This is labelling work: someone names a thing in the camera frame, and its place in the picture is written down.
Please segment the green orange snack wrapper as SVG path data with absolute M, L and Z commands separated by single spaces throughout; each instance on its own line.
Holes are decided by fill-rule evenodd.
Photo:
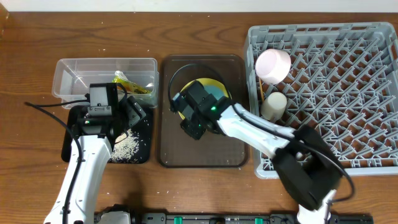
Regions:
M 120 71 L 116 70 L 115 71 L 115 77 L 113 79 L 113 83 L 120 83 L 122 86 L 127 90 L 128 93 L 134 93 L 134 94 L 149 94 L 152 93 L 152 90 L 148 88 L 144 88 L 143 86 L 138 85 L 137 83 L 134 83 L 132 81 L 129 81 L 127 79 L 127 76 Z

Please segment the white bowl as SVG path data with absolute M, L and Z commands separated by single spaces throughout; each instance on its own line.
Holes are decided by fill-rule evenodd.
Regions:
M 290 66 L 290 55 L 286 51 L 267 49 L 258 56 L 254 68 L 264 83 L 276 85 L 288 75 Z

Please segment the white cup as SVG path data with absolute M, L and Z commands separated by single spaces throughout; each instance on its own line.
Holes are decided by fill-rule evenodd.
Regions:
M 271 93 L 261 106 L 261 114 L 268 121 L 281 119 L 287 106 L 287 98 L 279 92 Z

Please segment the light blue bowl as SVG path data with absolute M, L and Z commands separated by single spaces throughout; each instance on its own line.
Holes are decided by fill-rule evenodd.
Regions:
M 218 87 L 215 85 L 205 85 L 204 89 L 209 94 L 212 94 L 217 100 L 219 100 L 223 96 L 228 97 L 228 94 L 224 92 L 224 89 L 222 87 Z

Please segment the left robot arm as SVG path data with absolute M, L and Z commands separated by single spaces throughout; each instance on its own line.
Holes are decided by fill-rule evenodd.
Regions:
M 145 117 L 133 96 L 118 102 L 111 116 L 91 116 L 90 105 L 68 115 L 62 156 L 68 161 L 60 192 L 45 223 L 94 223 L 98 191 L 116 139 Z

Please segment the rice pile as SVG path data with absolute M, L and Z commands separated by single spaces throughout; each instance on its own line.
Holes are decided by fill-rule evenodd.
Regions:
M 108 162 L 115 164 L 142 164 L 146 160 L 146 143 L 139 132 L 130 129 L 116 138 L 116 143 Z

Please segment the wooden chopstick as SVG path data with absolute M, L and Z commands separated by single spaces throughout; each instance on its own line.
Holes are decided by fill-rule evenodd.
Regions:
M 260 95 L 261 95 L 261 101 L 262 101 L 262 103 L 263 103 L 264 100 L 265 100 L 265 98 L 264 98 L 264 92 L 263 92 L 263 89 L 262 89 L 262 84 L 263 84 L 263 82 L 262 82 L 262 80 L 259 78 L 259 91 L 260 91 Z

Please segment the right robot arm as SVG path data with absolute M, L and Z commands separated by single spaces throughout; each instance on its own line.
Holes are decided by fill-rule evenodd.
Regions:
M 299 223 L 328 223 L 344 168 L 313 128 L 294 129 L 266 121 L 230 95 L 216 98 L 197 80 L 169 101 L 184 116 L 180 125 L 193 139 L 209 131 L 241 140 L 265 154 L 299 204 Z

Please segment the yellow plate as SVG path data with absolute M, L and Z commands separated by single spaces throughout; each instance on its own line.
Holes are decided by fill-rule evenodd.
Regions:
M 222 87 L 224 89 L 224 92 L 228 94 L 227 89 L 225 88 L 225 86 L 219 82 L 218 80 L 212 79 L 212 78 L 198 78 L 196 79 L 196 81 L 200 82 L 203 87 L 205 85 L 215 85 L 218 87 Z

